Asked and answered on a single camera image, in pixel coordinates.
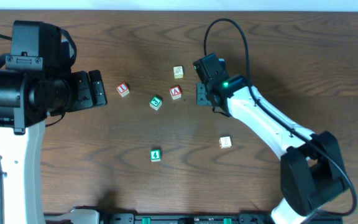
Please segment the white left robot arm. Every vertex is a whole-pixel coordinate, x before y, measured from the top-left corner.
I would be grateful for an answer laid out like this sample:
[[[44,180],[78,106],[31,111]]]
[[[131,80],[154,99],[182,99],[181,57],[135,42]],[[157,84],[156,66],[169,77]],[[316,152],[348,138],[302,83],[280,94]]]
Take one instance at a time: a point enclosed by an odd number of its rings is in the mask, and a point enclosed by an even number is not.
[[[101,72],[74,57],[6,54],[0,66],[0,223],[47,223],[40,157],[46,119],[107,103]]]

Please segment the red letter A block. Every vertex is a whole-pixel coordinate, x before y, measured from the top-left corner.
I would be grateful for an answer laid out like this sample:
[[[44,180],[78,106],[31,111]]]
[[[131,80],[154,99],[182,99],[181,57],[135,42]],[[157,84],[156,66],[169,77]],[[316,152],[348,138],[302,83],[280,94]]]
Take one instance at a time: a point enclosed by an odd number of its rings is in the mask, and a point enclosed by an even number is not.
[[[170,95],[173,100],[177,100],[181,98],[182,92],[179,86],[174,86],[170,88]]]

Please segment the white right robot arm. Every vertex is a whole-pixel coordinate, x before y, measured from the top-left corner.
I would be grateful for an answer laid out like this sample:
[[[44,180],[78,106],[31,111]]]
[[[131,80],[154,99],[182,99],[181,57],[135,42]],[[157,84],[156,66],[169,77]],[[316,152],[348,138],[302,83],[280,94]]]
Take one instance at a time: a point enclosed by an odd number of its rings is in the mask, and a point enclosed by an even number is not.
[[[201,99],[253,130],[280,160],[282,201],[270,213],[247,214],[243,223],[342,223],[345,214],[322,206],[353,191],[337,139],[304,128],[270,104],[242,75],[200,75]]]

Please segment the red letter I block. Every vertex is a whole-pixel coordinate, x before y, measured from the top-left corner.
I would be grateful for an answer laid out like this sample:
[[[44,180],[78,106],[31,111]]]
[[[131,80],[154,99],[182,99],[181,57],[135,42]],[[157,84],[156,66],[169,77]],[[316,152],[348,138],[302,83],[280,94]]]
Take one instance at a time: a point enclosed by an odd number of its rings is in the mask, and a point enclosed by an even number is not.
[[[120,94],[121,97],[125,97],[130,93],[129,87],[126,83],[121,83],[116,87],[117,92]]]

